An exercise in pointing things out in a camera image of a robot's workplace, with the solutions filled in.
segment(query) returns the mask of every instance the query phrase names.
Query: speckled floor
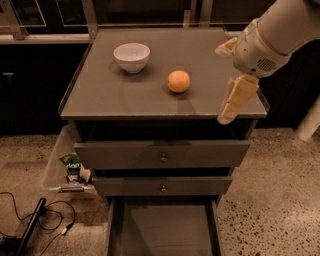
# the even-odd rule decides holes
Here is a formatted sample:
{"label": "speckled floor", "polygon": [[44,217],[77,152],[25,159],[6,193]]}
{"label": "speckled floor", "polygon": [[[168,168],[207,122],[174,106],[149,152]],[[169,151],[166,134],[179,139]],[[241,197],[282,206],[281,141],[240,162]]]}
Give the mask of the speckled floor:
{"label": "speckled floor", "polygon": [[[15,195],[20,216],[32,212],[41,197],[67,200],[75,207],[74,227],[43,255],[103,255],[108,221],[103,200],[61,198],[41,188],[56,139],[0,137],[0,192]],[[225,255],[320,255],[320,130],[308,142],[291,129],[255,130],[250,140],[218,206]],[[24,225],[9,196],[0,195],[0,209],[0,231],[20,236]],[[62,227],[54,232],[36,227],[26,255],[40,255],[72,219],[67,206],[56,209],[65,215]]]}

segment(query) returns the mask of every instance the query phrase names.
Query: drawer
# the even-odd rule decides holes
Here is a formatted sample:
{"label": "drawer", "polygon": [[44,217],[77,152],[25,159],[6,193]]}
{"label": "drawer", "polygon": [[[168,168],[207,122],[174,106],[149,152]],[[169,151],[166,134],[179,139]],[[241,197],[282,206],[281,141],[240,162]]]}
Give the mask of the drawer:
{"label": "drawer", "polygon": [[107,141],[74,148],[87,169],[236,167],[249,141]]}
{"label": "drawer", "polygon": [[231,176],[93,179],[101,196],[222,195],[231,182]]}
{"label": "drawer", "polygon": [[210,197],[114,197],[106,256],[224,255]]}

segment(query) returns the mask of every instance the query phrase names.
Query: open drawer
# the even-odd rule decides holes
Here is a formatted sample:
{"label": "open drawer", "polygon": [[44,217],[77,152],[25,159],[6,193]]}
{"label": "open drawer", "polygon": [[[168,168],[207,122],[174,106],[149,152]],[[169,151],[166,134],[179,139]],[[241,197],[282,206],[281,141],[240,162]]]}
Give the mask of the open drawer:
{"label": "open drawer", "polygon": [[107,256],[224,255],[209,196],[113,197]]}

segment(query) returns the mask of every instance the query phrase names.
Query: black cable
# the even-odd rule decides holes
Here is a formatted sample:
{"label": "black cable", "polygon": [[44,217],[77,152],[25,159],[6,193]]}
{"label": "black cable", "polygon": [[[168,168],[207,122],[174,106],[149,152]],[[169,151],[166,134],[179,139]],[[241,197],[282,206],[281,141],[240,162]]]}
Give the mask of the black cable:
{"label": "black cable", "polygon": [[1,234],[1,235],[3,235],[3,236],[5,236],[5,237],[8,237],[8,238],[14,238],[14,237],[15,237],[15,236],[9,236],[9,235],[7,235],[7,234],[5,234],[5,233],[1,232],[1,231],[0,231],[0,234]]}
{"label": "black cable", "polygon": [[59,233],[59,234],[56,235],[54,238],[52,238],[51,241],[47,244],[47,247],[44,248],[44,250],[42,251],[42,253],[40,254],[40,256],[42,256],[42,255],[46,252],[46,250],[49,248],[50,244],[51,244],[58,236],[61,236],[61,235],[62,235],[62,234]]}
{"label": "black cable", "polygon": [[[30,216],[32,216],[32,215],[34,214],[34,213],[28,214],[27,216],[21,218],[21,217],[19,216],[19,214],[18,214],[18,211],[17,211],[17,205],[16,205],[16,201],[15,201],[14,195],[13,195],[12,193],[10,193],[10,192],[0,192],[0,195],[10,195],[10,196],[12,197],[13,205],[14,205],[14,210],[15,210],[15,213],[16,213],[17,218],[18,218],[20,221],[23,221],[23,220],[25,220],[26,218],[28,218],[28,217],[30,217]],[[60,220],[59,220],[59,223],[58,223],[56,226],[54,226],[53,228],[46,228],[46,227],[43,226],[43,224],[42,224],[42,223],[39,221],[39,219],[38,219],[38,224],[39,224],[40,228],[43,229],[43,230],[46,230],[46,231],[55,231],[55,230],[57,230],[57,229],[60,227],[60,225],[61,225],[61,223],[62,223],[62,221],[63,221],[63,219],[64,219],[64,218],[63,218],[63,215],[61,214],[61,212],[48,209],[48,207],[50,207],[50,206],[52,206],[52,205],[55,205],[55,204],[58,204],[58,203],[66,204],[66,205],[68,205],[68,206],[72,209],[72,212],[73,212],[72,222],[71,222],[70,224],[68,224],[68,225],[62,230],[61,233],[57,234],[55,237],[53,237],[53,238],[51,239],[51,241],[47,244],[46,248],[43,250],[43,252],[40,254],[40,256],[43,255],[43,254],[47,251],[47,249],[49,248],[49,246],[52,244],[52,242],[53,242],[57,237],[59,237],[60,235],[63,235],[63,236],[66,235],[67,232],[73,227],[73,225],[74,225],[74,223],[75,223],[75,220],[76,220],[76,211],[75,211],[74,207],[73,207],[70,203],[68,203],[68,202],[66,202],[66,201],[60,201],[60,200],[59,200],[59,201],[55,201],[55,202],[52,202],[52,203],[46,205],[46,206],[45,206],[45,210],[43,210],[43,214],[46,213],[46,212],[54,212],[54,213],[56,213],[56,214],[58,215],[57,218],[60,219]],[[5,234],[5,233],[3,233],[3,232],[0,232],[0,234],[2,234],[2,235],[5,236],[5,237],[8,237],[8,238],[13,238],[13,237],[14,237],[14,236],[9,236],[9,235],[7,235],[7,234]]]}
{"label": "black cable", "polygon": [[20,218],[19,217],[19,214],[18,214],[18,211],[17,211],[17,205],[16,205],[16,200],[14,199],[14,195],[10,192],[0,192],[0,195],[10,195],[12,197],[12,200],[13,200],[13,205],[14,205],[14,211],[16,213],[16,216],[17,218],[20,220],[20,221],[23,221],[25,220],[26,218],[30,217],[32,214],[29,214],[28,216],[24,217],[24,218]]}
{"label": "black cable", "polygon": [[62,223],[62,221],[63,221],[63,215],[61,214],[61,212],[54,211],[54,210],[48,210],[48,209],[47,209],[46,211],[47,211],[47,212],[57,213],[57,214],[58,214],[58,218],[60,218],[59,223],[58,223],[57,225],[55,225],[53,228],[46,228],[46,227],[44,227],[43,224],[40,222],[40,218],[39,218],[39,220],[38,220],[39,227],[42,228],[43,230],[46,230],[46,231],[55,231],[55,230],[57,230],[57,229],[60,227],[60,225],[61,225],[61,223]]}
{"label": "black cable", "polygon": [[76,220],[76,210],[74,209],[74,207],[73,207],[70,203],[68,203],[68,202],[66,202],[66,201],[60,201],[60,200],[59,200],[59,201],[55,201],[55,202],[52,202],[52,203],[46,205],[46,208],[48,208],[49,206],[52,206],[52,205],[54,205],[54,204],[58,204],[58,203],[66,204],[66,205],[68,205],[68,206],[72,209],[73,218],[72,218],[71,224],[73,225],[74,222],[75,222],[75,220]]}

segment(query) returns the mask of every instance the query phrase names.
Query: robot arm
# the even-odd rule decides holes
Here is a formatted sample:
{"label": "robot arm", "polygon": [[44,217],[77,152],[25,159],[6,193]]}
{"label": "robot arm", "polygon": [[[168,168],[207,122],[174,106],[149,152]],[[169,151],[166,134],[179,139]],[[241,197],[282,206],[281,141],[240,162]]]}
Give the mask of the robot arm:
{"label": "robot arm", "polygon": [[245,75],[229,83],[218,121],[230,123],[258,90],[259,78],[272,75],[295,51],[317,38],[320,0],[277,0],[238,38],[219,46],[216,53],[232,56],[234,67]]}

